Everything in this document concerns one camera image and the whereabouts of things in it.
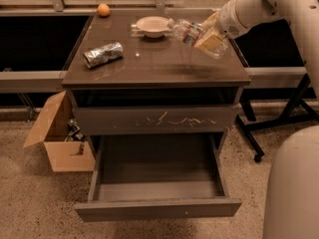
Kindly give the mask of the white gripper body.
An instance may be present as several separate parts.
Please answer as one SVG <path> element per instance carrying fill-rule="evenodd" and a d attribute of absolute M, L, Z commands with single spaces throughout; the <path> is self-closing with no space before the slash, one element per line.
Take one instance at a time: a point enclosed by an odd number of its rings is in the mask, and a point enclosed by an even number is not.
<path fill-rule="evenodd" d="M 218 31 L 230 39 L 236 39 L 249 31 L 249 29 L 240 22 L 237 16 L 238 1 L 239 0 L 230 0 L 223 5 L 218 12 L 215 22 Z"/>

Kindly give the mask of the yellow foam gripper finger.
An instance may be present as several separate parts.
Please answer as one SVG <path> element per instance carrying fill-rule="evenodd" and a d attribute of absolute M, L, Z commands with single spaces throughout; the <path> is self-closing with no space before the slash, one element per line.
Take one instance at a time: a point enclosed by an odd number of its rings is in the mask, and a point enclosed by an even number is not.
<path fill-rule="evenodd" d="M 195 47 L 203 52 L 208 52 L 223 44 L 224 36 L 217 30 L 208 29 L 195 43 Z"/>
<path fill-rule="evenodd" d="M 208 30 L 208 29 L 214 27 L 216 19 L 217 19 L 217 16 L 218 16 L 217 12 L 213 13 L 212 15 L 210 15 L 205 21 L 203 21 L 201 23 L 201 28 L 203 30 Z"/>

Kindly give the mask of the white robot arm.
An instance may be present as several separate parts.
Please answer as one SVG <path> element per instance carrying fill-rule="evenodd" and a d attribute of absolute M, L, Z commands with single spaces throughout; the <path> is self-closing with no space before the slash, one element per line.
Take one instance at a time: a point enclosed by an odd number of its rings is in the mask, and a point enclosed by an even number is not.
<path fill-rule="evenodd" d="M 259 24 L 279 19 L 289 24 L 319 99 L 318 0 L 230 0 L 201 24 L 204 35 L 195 46 L 208 52 L 220 46 L 224 38 L 236 39 Z"/>

